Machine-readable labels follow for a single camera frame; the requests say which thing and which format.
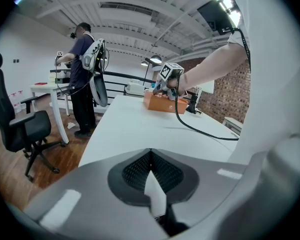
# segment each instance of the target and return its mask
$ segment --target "dark hair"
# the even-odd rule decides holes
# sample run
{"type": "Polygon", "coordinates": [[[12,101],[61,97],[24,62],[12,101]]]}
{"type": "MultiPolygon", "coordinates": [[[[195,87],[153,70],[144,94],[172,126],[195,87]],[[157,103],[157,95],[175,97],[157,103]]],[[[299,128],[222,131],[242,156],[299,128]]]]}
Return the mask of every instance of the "dark hair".
{"type": "Polygon", "coordinates": [[[82,22],[76,26],[76,29],[78,29],[78,27],[82,27],[84,30],[91,32],[91,26],[88,23],[82,22]]]}

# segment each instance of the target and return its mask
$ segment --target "white ceiling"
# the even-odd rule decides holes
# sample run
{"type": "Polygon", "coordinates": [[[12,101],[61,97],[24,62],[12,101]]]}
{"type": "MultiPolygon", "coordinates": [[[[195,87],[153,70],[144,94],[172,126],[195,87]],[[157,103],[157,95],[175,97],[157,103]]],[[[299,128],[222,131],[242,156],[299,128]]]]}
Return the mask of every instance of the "white ceiling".
{"type": "Polygon", "coordinates": [[[213,32],[197,11],[209,1],[24,0],[20,7],[62,35],[69,36],[77,24],[87,22],[110,51],[140,60],[158,54],[167,61],[205,54],[227,42],[227,36],[213,32]]]}

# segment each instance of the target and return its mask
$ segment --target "white backpack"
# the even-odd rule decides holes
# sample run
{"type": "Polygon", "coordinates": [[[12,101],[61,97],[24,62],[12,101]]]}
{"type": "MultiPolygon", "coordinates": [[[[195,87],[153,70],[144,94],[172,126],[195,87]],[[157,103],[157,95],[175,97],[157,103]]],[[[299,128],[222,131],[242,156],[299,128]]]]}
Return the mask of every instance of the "white backpack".
{"type": "Polygon", "coordinates": [[[89,70],[91,73],[95,71],[96,63],[99,63],[100,58],[98,58],[99,52],[102,50],[104,53],[106,52],[106,42],[104,39],[100,38],[97,41],[90,34],[85,34],[90,36],[93,39],[93,43],[86,50],[84,55],[80,56],[80,60],[82,62],[82,66],[85,70],[89,70]]]}

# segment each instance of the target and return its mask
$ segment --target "orange box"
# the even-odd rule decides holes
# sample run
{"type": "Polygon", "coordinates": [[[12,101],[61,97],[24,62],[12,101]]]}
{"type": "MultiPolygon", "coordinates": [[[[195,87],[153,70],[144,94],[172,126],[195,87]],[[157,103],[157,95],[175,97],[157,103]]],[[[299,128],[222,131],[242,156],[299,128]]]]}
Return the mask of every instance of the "orange box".
{"type": "MultiPolygon", "coordinates": [[[[175,113],[174,100],[169,100],[167,96],[153,95],[150,91],[144,93],[143,104],[148,110],[175,113]]],[[[187,105],[186,100],[178,99],[178,113],[184,114],[187,105]]]]}

